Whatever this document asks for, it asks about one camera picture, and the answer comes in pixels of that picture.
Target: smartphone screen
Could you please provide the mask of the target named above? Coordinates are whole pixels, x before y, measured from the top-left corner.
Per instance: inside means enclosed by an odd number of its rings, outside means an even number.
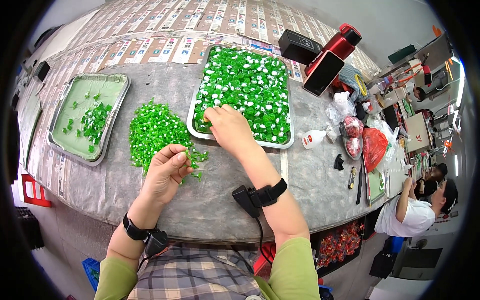
[[[303,88],[316,96],[320,96],[340,73],[344,65],[345,62],[337,55],[331,51],[326,52],[316,68],[310,73]]]

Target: bottle label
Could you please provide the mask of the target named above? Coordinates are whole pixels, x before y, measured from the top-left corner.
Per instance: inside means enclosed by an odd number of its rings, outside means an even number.
[[[308,135],[307,137],[304,137],[304,138],[303,138],[303,143],[304,143],[305,145],[310,144],[312,141],[313,141],[313,139],[312,139],[312,136],[311,136],[311,135]]]

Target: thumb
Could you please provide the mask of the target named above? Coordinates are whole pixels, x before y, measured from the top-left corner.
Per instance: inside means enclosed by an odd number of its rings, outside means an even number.
[[[162,175],[170,176],[172,173],[178,171],[187,161],[185,152],[180,152],[173,156],[166,164],[163,165]]]

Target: green shirt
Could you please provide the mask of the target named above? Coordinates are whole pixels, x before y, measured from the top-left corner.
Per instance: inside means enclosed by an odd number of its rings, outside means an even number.
[[[254,276],[267,300],[320,299],[318,277],[310,241],[287,240],[276,253],[270,280]],[[100,264],[100,282],[95,300],[120,300],[128,296],[137,283],[135,270],[118,258],[107,258]]]

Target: white shirt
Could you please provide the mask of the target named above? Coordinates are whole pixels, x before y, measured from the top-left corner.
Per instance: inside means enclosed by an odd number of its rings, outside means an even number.
[[[431,204],[424,201],[408,199],[407,214],[400,223],[396,219],[396,204],[400,196],[385,203],[378,216],[375,231],[392,237],[413,238],[427,231],[435,222],[436,215]]]

